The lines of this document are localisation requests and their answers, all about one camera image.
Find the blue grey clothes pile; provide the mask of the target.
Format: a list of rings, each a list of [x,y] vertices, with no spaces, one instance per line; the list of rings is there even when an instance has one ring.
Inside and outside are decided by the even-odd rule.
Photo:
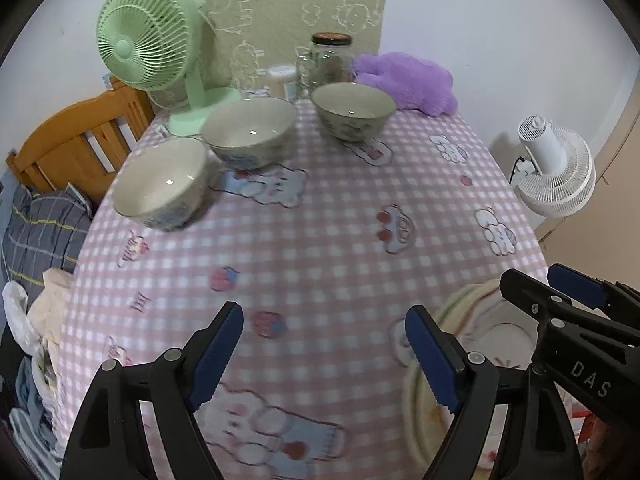
[[[58,384],[44,345],[29,356],[11,344],[1,358],[1,385],[9,397],[4,420],[18,452],[37,479],[60,478],[64,448],[53,431]]]

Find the pink checkered tablecloth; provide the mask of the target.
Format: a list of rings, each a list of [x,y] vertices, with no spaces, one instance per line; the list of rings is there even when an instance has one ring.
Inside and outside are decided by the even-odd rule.
[[[509,183],[460,116],[399,112],[374,139],[325,136],[298,102],[292,156],[215,170],[184,229],[99,206],[58,358],[66,441],[102,362],[155,360],[234,301],[243,335],[198,422],[229,479],[417,479],[401,390],[404,318],[546,263]]]

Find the ceramic bowl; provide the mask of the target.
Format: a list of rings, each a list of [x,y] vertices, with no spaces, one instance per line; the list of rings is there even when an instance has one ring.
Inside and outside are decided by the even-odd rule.
[[[226,166],[256,170],[285,158],[296,119],[296,107],[288,101],[245,99],[214,110],[201,128],[201,137]]]
[[[207,176],[206,146],[192,138],[170,139],[122,167],[113,185],[113,207],[146,228],[179,229],[203,203]]]
[[[311,92],[310,100],[323,131],[350,143],[376,136],[397,110],[387,93],[356,82],[324,84]]]

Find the small red-trimmed white plate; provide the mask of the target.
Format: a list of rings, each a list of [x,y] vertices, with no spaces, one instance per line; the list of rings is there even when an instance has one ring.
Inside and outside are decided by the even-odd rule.
[[[497,366],[525,370],[534,352],[536,322],[518,308],[500,302],[482,312],[472,325],[470,349]]]

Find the white floor fan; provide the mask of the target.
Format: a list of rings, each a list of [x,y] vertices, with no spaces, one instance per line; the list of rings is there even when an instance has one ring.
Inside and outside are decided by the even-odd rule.
[[[580,211],[596,187],[596,165],[587,142],[574,130],[540,115],[518,124],[526,151],[510,175],[524,205],[544,218],[566,218]]]

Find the scalloped yellow flower plate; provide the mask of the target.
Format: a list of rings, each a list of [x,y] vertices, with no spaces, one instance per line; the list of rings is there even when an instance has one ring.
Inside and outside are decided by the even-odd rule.
[[[481,285],[466,285],[449,298],[446,307],[431,317],[440,330],[454,335],[465,351],[475,351],[470,349],[470,342],[472,325],[477,317],[497,307],[500,302],[511,304],[502,298],[499,284],[499,280],[490,280]],[[490,472],[497,458],[507,411],[505,405],[495,408],[483,454],[470,479],[492,479]],[[454,420],[454,414],[436,401],[415,354],[404,383],[402,414],[409,451],[427,470]]]

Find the peach cloth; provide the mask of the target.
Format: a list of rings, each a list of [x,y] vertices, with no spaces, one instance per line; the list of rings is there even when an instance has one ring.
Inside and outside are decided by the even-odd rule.
[[[32,303],[27,317],[38,335],[55,344],[61,342],[67,301],[70,300],[73,274],[61,269],[48,269],[42,274],[43,289]]]

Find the green desk fan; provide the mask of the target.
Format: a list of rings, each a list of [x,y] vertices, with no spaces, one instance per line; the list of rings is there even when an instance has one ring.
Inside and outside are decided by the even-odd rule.
[[[196,136],[219,107],[242,99],[239,90],[207,90],[198,58],[205,0],[106,0],[96,23],[103,63],[124,84],[144,92],[167,90],[177,82],[186,102],[168,115],[174,136]]]

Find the purple plush toy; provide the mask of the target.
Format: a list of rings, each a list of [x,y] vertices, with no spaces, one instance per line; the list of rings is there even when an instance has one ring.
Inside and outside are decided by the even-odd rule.
[[[454,77],[432,61],[402,52],[360,54],[354,61],[354,73],[357,84],[387,93],[398,110],[420,110],[428,116],[451,116],[458,111]]]

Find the glass jar with lid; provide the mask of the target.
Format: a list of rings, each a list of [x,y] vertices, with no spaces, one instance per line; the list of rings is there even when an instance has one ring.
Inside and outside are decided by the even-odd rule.
[[[315,88],[352,82],[352,37],[341,32],[316,32],[308,47],[297,47],[298,88],[310,96]]]

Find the green patterned wall mat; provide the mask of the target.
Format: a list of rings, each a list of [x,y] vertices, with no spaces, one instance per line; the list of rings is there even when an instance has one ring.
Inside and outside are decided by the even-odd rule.
[[[206,88],[265,91],[271,66],[294,64],[316,32],[352,37],[352,52],[375,53],[386,0],[204,0],[200,67]]]

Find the cotton swab container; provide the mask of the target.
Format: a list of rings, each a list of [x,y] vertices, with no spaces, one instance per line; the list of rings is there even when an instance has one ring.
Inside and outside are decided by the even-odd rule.
[[[270,96],[294,101],[297,96],[297,68],[292,64],[271,66],[267,70]]]

